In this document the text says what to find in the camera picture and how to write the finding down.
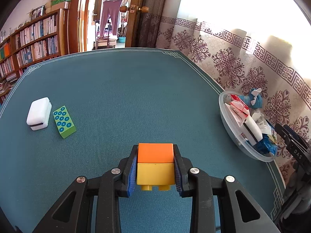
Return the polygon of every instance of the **orange block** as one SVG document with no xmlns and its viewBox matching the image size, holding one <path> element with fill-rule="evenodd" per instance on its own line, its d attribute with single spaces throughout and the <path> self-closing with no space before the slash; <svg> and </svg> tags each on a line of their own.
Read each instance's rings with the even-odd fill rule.
<svg viewBox="0 0 311 233">
<path fill-rule="evenodd" d="M 172 143 L 138 144 L 137 163 L 174 163 Z"/>
</svg>

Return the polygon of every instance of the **purple pants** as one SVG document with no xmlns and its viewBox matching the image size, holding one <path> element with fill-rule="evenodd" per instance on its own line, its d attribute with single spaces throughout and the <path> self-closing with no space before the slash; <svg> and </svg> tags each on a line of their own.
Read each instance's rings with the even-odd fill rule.
<svg viewBox="0 0 311 233">
<path fill-rule="evenodd" d="M 121 4 L 122 0 L 106 0 L 103 2 L 103 12 L 100 19 L 100 37 L 104 35 L 105 26 L 107 24 L 109 16 L 111 17 L 112 34 L 117 35 L 119 9 Z"/>
</svg>

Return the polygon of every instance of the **green box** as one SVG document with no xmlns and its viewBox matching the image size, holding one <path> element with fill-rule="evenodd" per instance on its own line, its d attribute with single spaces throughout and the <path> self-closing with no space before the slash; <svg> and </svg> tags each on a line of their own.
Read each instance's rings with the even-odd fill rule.
<svg viewBox="0 0 311 233">
<path fill-rule="evenodd" d="M 61 2 L 71 2 L 71 0 L 54 0 L 54 1 L 51 1 L 51 6 L 61 3 Z"/>
<path fill-rule="evenodd" d="M 55 110 L 53 112 L 53 117 L 57 126 L 57 130 L 62 138 L 66 138 L 77 131 L 77 128 L 74 126 L 73 121 L 71 120 L 65 106 Z"/>
</svg>

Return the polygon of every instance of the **wall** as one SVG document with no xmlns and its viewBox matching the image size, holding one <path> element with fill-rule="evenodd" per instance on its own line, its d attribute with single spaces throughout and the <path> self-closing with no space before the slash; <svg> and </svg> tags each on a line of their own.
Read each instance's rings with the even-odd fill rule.
<svg viewBox="0 0 311 233">
<path fill-rule="evenodd" d="M 4 38 L 10 35 L 10 30 L 13 32 L 13 29 L 18 27 L 19 24 L 29 21 L 29 12 L 32 9 L 40 7 L 50 0 L 21 0 L 15 9 L 12 11 L 7 21 L 4 23 L 0 32 L 4 35 Z"/>
</svg>

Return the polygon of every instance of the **teal table surface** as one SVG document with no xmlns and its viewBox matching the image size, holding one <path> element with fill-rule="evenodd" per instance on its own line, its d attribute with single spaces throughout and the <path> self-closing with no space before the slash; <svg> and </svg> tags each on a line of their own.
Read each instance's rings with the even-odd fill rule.
<svg viewBox="0 0 311 233">
<path fill-rule="evenodd" d="M 125 48 L 84 52 L 33 65 L 0 111 L 0 207 L 12 225 L 31 233 L 80 175 L 101 176 L 134 144 L 174 143 L 209 175 L 233 175 L 270 217 L 282 180 L 274 162 L 243 154 L 226 133 L 222 89 L 181 52 Z M 49 126 L 32 131 L 32 101 L 48 97 Z M 65 105 L 77 131 L 63 139 L 53 110 Z M 170 191 L 120 199 L 123 233 L 189 232 L 191 198 Z"/>
</svg>

